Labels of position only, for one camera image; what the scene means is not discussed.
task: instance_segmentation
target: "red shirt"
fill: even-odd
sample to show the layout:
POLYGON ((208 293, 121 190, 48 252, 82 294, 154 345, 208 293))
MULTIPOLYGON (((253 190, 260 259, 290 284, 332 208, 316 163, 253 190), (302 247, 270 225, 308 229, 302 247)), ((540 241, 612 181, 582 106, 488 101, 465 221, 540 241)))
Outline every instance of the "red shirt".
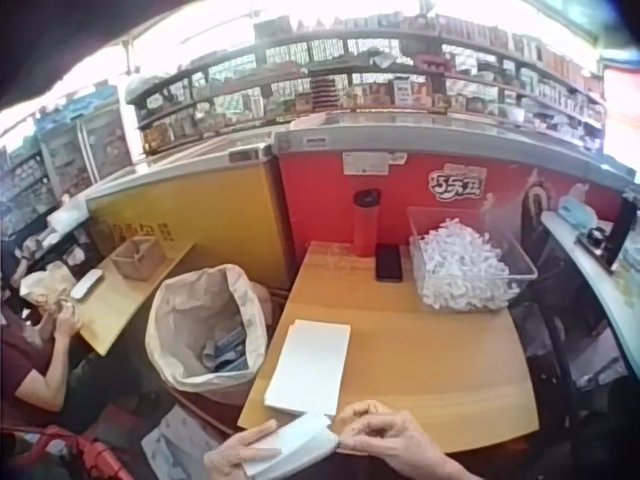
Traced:
POLYGON ((3 408, 3 423, 26 424, 34 427, 51 425, 56 415, 54 412, 23 402, 15 396, 16 390, 32 370, 36 370, 43 376, 46 375, 51 363, 51 349, 40 349, 29 343, 18 325, 2 325, 0 336, 2 342, 0 395, 3 407, 8 410, 5 412, 3 408))

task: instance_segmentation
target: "printed logo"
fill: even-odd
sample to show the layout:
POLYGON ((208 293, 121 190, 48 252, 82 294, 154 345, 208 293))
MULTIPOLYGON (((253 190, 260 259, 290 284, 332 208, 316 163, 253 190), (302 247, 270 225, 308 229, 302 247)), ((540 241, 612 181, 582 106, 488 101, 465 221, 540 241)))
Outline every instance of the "printed logo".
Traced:
POLYGON ((481 198, 487 169, 447 163, 429 174, 429 190, 441 202, 462 198, 481 198))

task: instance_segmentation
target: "black bottle cap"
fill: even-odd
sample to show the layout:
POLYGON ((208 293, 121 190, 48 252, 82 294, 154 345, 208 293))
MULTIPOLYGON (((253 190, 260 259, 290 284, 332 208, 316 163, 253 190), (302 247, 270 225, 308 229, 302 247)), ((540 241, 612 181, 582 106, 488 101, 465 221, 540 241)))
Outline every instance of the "black bottle cap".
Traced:
POLYGON ((353 203, 360 208, 372 208, 380 205, 380 197, 382 193, 377 188, 368 190, 360 190, 353 196, 353 203))

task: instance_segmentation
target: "paper bag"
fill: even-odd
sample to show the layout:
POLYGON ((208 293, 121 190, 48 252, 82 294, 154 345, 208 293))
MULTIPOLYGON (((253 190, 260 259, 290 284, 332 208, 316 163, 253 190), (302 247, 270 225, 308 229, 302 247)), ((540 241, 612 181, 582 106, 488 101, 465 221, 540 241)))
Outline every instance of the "paper bag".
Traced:
POLYGON ((271 301, 260 297, 237 265, 187 273, 162 283, 151 306, 145 345, 151 363, 171 387, 241 405, 267 348, 265 324, 271 301), (205 346, 239 326, 246 332, 246 367, 212 372, 202 361, 205 346))
POLYGON ((47 265, 45 271, 33 272, 20 282, 20 296, 37 306, 43 306, 66 295, 78 283, 62 262, 47 265))

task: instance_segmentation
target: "yellow wall panel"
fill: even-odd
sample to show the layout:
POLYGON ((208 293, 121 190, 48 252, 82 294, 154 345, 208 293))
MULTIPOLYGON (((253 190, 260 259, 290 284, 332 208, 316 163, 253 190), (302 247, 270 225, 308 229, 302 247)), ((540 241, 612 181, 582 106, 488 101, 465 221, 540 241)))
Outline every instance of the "yellow wall panel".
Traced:
POLYGON ((288 225, 270 168, 266 162, 170 178, 89 199, 87 206, 118 243, 134 235, 192 241, 192 269, 235 263, 253 281, 289 288, 288 225))

